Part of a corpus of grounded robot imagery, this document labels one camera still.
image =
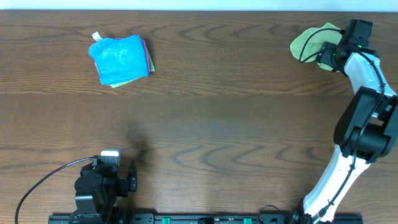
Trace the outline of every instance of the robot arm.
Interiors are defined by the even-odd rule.
[[[370,59],[378,70],[384,83],[383,90],[374,67],[361,54],[340,49],[323,52],[317,57],[318,62],[340,70],[349,77],[355,96],[336,126],[336,146],[331,161],[318,184],[300,205],[301,217],[297,223],[332,222],[338,204],[356,178],[378,157],[388,154],[397,138],[398,97],[382,75],[377,52],[363,48],[368,45],[370,29],[369,22],[351,21],[340,44],[360,46],[358,49],[361,49],[363,55]],[[325,42],[323,48],[330,48],[332,45]],[[368,123],[359,136],[361,127],[370,113],[383,124]],[[354,150],[358,157],[355,158],[354,169],[348,175]]]

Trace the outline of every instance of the green cloth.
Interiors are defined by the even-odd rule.
[[[148,57],[149,57],[149,63],[150,63],[150,72],[154,72],[155,71],[154,62],[152,61],[152,58],[150,57],[150,54],[148,54]]]
[[[129,81],[125,81],[125,82],[121,82],[121,83],[110,84],[110,86],[111,86],[112,88],[117,88],[117,87],[123,86],[123,85],[125,85],[125,84],[127,84],[127,83],[129,83],[129,82],[132,82],[132,81],[134,81],[134,80],[136,80],[136,79],[138,79],[138,78],[135,78],[135,79],[129,80]]]
[[[332,28],[332,29],[340,29],[336,27],[335,25],[327,22],[323,27],[321,28],[309,28],[306,31],[304,31],[300,36],[298,36],[293,42],[290,44],[290,51],[293,54],[293,57],[296,59],[299,59],[300,53],[303,49],[305,41],[316,31],[324,28]],[[302,60],[306,59],[308,56],[311,54],[314,54],[315,52],[319,51],[322,47],[322,44],[327,41],[331,42],[333,44],[338,44],[338,42],[341,40],[341,34],[332,31],[332,30],[325,30],[321,31],[317,34],[315,34],[310,41],[308,41],[307,46],[305,46],[303,55],[302,55]],[[317,56],[313,56],[312,58],[308,59],[306,62],[312,62],[315,60]],[[319,67],[331,71],[332,68],[328,65],[318,63]]]

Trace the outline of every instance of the black cable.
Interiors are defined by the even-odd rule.
[[[93,160],[92,157],[87,157],[84,159],[79,159],[73,162],[70,162],[68,164],[65,164],[61,167],[59,167],[58,169],[52,171],[51,173],[47,174],[45,177],[43,177],[41,180],[39,180],[31,189],[29,189],[26,194],[21,198],[21,201],[19,201],[18,206],[17,206],[17,210],[15,211],[15,224],[18,224],[18,214],[19,214],[19,210],[21,209],[21,205],[24,202],[24,200],[26,199],[26,197],[37,187],[39,186],[43,181],[45,181],[47,178],[49,178],[51,175],[53,175],[54,173],[68,167],[68,166],[72,166],[78,162],[83,162],[83,161],[87,161],[87,160]]]
[[[311,34],[311,36],[307,39],[307,41],[305,41],[304,46],[303,46],[303,49],[301,50],[300,57],[298,58],[298,60],[299,60],[300,63],[304,63],[304,62],[307,61],[308,59],[310,59],[310,58],[312,58],[313,56],[315,56],[316,54],[319,54],[319,53],[320,53],[320,52],[318,52],[318,53],[316,53],[316,54],[313,54],[311,57],[308,57],[306,60],[301,61],[301,58],[302,58],[303,53],[304,53],[304,49],[305,49],[305,47],[307,46],[308,41],[310,41],[310,39],[311,39],[315,34],[317,34],[317,33],[319,33],[319,32],[322,32],[322,31],[326,31],[326,30],[336,31],[336,32],[339,32],[340,34],[342,34],[343,32],[345,32],[344,30],[341,30],[341,29],[324,28],[324,29],[317,30],[316,32],[314,32],[313,34]]]
[[[276,208],[276,210],[278,210],[278,212],[279,212],[279,208],[277,208],[275,205],[266,205],[266,206],[260,208],[259,213],[257,215],[257,219],[258,219],[259,223],[264,224],[264,221],[260,219],[260,215],[264,209],[269,208],[269,207]]]

